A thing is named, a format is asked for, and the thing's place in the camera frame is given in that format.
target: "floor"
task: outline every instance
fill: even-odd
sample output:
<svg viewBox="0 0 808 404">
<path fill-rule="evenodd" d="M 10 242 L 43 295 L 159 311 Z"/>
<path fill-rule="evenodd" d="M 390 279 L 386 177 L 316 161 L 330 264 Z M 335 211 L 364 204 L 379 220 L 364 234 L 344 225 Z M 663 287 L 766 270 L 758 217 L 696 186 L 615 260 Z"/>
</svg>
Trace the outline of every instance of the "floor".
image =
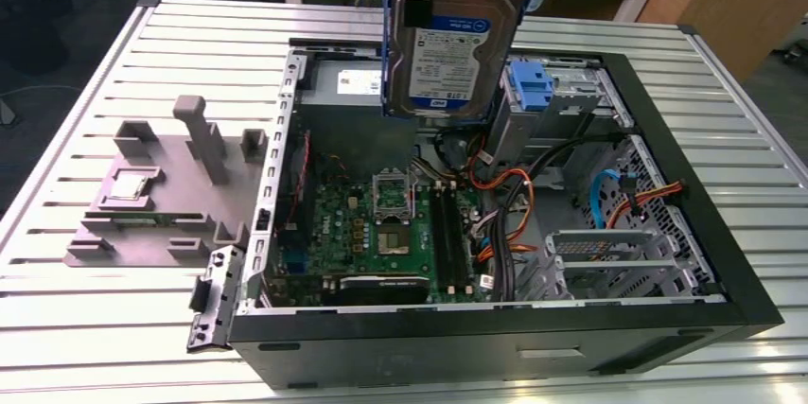
<svg viewBox="0 0 808 404">
<path fill-rule="evenodd" d="M 0 62 L 0 98 L 19 116 L 11 128 L 0 128 L 0 216 L 76 101 L 79 90 L 67 87 L 84 87 L 138 0 L 72 1 L 72 13 L 56 20 L 62 39 L 70 49 L 68 64 L 58 71 L 34 78 Z M 347 5 L 354 0 L 307 2 Z M 11 90 L 32 85 L 63 87 L 2 96 Z M 776 56 L 770 56 L 748 80 L 746 89 L 796 154 L 803 161 L 808 161 L 808 129 L 804 128 L 808 123 L 808 72 L 786 66 Z"/>
</svg>

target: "black cable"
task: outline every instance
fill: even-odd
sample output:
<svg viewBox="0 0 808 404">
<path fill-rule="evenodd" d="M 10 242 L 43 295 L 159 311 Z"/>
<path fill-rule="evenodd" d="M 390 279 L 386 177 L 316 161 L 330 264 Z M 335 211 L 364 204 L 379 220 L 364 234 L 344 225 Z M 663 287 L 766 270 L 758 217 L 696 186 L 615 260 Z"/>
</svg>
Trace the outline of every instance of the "black cable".
<svg viewBox="0 0 808 404">
<path fill-rule="evenodd" d="M 491 245 L 494 245 L 494 241 L 496 240 L 496 228 L 494 223 L 488 225 L 488 240 L 491 241 Z M 503 259 L 499 254 L 494 254 L 494 290 L 491 293 L 491 300 L 495 302 L 503 301 L 503 286 L 506 284 L 506 274 L 503 273 Z"/>
</svg>

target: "slotted metal surface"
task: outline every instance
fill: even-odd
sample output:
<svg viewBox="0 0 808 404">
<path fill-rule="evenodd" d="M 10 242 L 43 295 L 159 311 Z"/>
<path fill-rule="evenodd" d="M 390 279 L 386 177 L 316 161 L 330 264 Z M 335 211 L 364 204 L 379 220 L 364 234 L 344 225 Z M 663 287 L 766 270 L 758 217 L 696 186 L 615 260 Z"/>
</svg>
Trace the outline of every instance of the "slotted metal surface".
<svg viewBox="0 0 808 404">
<path fill-rule="evenodd" d="M 0 391 L 16 392 L 4 402 L 326 396 L 335 402 L 400 402 L 415 394 L 430 402 L 802 402 L 806 175 L 699 39 L 672 26 L 530 19 L 515 45 L 630 57 L 787 321 L 754 339 L 707 347 L 636 377 L 278 392 L 235 353 L 184 353 L 188 294 L 200 270 L 62 265 L 118 151 L 111 136 L 120 121 L 147 118 L 156 132 L 180 133 L 172 101 L 194 94 L 207 98 L 207 115 L 223 134 L 263 128 L 272 136 L 288 39 L 378 40 L 380 23 L 374 9 L 200 0 L 163 0 L 134 13 L 0 223 Z"/>
</svg>

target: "motherboard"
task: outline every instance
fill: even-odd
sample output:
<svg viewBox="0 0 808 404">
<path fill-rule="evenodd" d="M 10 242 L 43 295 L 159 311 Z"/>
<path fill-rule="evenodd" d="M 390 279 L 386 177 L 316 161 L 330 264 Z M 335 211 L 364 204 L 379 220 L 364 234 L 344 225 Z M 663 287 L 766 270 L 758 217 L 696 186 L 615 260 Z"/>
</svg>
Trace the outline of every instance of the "motherboard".
<svg viewBox="0 0 808 404">
<path fill-rule="evenodd" d="M 436 220 L 436 198 L 451 200 L 455 217 Z M 411 216 L 402 207 L 410 207 Z M 399 215 L 380 218 L 379 213 Z M 470 188 L 402 186 L 384 178 L 375 183 L 319 185 L 308 248 L 282 247 L 287 274 L 270 283 L 274 306 L 328 306 L 335 304 L 334 295 L 344 296 L 351 286 L 359 288 L 355 305 L 399 303 L 388 301 L 380 290 L 386 286 L 398 289 L 394 298 L 406 300 L 422 300 L 424 292 L 420 303 L 484 301 L 472 286 L 467 242 L 463 237 L 448 243 L 446 239 L 447 232 L 467 230 L 478 216 L 479 196 Z M 458 225 L 446 226 L 447 218 Z"/>
</svg>

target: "metal bracket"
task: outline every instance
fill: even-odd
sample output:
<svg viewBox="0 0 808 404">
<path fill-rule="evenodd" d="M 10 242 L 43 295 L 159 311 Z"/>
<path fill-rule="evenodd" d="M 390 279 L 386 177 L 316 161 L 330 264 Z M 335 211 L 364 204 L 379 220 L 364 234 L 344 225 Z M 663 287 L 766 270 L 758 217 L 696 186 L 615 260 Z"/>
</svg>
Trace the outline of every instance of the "metal bracket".
<svg viewBox="0 0 808 404">
<path fill-rule="evenodd" d="M 244 268 L 244 251 L 226 246 L 211 254 L 204 276 L 198 278 L 191 296 L 191 309 L 198 313 L 191 324 L 187 351 L 231 350 L 227 344 L 230 323 L 239 303 L 239 277 Z"/>
</svg>

